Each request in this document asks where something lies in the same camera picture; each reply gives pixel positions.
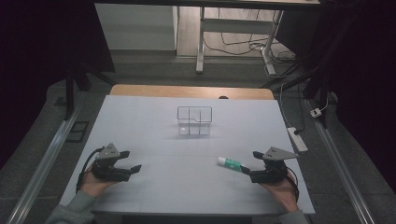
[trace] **white wall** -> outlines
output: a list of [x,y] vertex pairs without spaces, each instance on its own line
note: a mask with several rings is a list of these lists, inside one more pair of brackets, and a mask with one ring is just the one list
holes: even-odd
[[110,49],[176,49],[176,7],[95,6]]

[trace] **glue stick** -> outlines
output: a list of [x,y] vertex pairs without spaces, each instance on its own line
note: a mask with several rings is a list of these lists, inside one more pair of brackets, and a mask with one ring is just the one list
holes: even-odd
[[234,169],[236,171],[241,171],[241,165],[245,166],[244,163],[241,163],[239,161],[233,161],[224,157],[219,157],[218,163],[219,165]]

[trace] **gray sleeve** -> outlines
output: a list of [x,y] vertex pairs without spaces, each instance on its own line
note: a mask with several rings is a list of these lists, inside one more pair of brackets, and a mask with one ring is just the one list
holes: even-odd
[[94,215],[91,213],[96,199],[91,195],[78,191],[67,206],[57,205],[46,221],[46,224],[60,223],[91,223]]
[[309,224],[302,210],[293,213],[287,213],[279,217],[282,224]]

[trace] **hand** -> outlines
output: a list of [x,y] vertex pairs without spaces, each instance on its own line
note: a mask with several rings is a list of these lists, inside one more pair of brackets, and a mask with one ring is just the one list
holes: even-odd
[[[290,173],[288,173],[288,176],[294,181],[294,177]],[[287,213],[299,210],[294,194],[294,188],[287,179],[283,179],[278,183],[260,185],[272,194],[274,199],[280,203]]]
[[92,165],[86,170],[85,175],[82,179],[81,191],[88,193],[94,198],[102,195],[103,191],[110,187],[111,185],[117,184],[119,182],[109,182],[96,179],[96,177],[91,172]]

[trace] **white tabletop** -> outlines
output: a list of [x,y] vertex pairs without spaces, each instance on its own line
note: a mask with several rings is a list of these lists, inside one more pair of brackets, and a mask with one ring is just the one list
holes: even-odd
[[[211,106],[210,135],[179,135],[178,106]],[[218,100],[107,96],[61,199],[75,196],[78,173],[96,149],[113,143],[131,151],[115,167],[142,164],[128,182],[108,188],[94,212],[155,215],[256,216],[281,214],[272,196],[249,176],[217,165],[218,157],[252,170],[263,161],[252,151],[270,147],[293,151],[275,100]],[[297,160],[286,160],[299,180],[299,207],[315,213]]]

